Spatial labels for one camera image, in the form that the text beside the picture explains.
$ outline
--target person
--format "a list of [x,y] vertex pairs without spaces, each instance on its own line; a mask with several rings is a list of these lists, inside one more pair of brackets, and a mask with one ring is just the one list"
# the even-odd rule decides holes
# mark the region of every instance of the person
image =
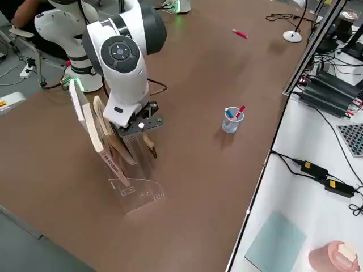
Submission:
[[52,56],[68,60],[66,52],[57,44],[42,38],[34,25],[34,17],[47,10],[55,9],[46,0],[10,0],[2,1],[0,11],[16,28],[33,33],[29,40],[39,50]]

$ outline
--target white robotic arm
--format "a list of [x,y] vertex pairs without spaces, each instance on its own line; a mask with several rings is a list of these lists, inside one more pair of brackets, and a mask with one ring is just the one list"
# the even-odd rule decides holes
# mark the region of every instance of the white robotic arm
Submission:
[[49,0],[55,9],[38,14],[34,24],[39,35],[58,44],[66,52],[70,66],[66,77],[82,80],[85,92],[96,91],[102,86],[102,79],[93,70],[82,44],[82,33],[86,24],[99,20],[97,11],[82,0]]
[[83,47],[111,89],[103,116],[117,126],[127,128],[149,102],[143,56],[160,51],[165,40],[160,15],[137,0],[125,1],[124,13],[87,26]]

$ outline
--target red pen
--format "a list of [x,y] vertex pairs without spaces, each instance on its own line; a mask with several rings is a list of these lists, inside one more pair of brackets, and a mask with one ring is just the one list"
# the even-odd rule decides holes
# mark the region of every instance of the red pen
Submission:
[[241,37],[244,37],[245,39],[247,39],[247,38],[248,38],[248,35],[247,35],[247,34],[242,33],[241,31],[237,31],[236,29],[232,29],[232,31],[233,31],[234,33],[236,33],[237,35],[240,35]]
[[235,118],[238,118],[238,116],[240,116],[240,114],[243,112],[244,108],[245,108],[245,106],[242,106],[242,107],[239,109],[239,111],[238,111],[238,113],[236,114]]

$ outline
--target white lamp base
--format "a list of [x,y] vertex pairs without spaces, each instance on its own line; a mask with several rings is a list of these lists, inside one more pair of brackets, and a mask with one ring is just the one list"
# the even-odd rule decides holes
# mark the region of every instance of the white lamp base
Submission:
[[300,43],[302,40],[300,33],[292,31],[292,30],[284,32],[283,36],[284,36],[284,39],[286,41],[289,41],[290,43]]

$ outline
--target light blue paper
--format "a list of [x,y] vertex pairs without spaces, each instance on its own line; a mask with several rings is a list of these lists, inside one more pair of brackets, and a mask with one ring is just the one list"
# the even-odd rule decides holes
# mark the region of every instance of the light blue paper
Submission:
[[306,235],[279,212],[262,226],[245,258],[261,272],[290,272]]

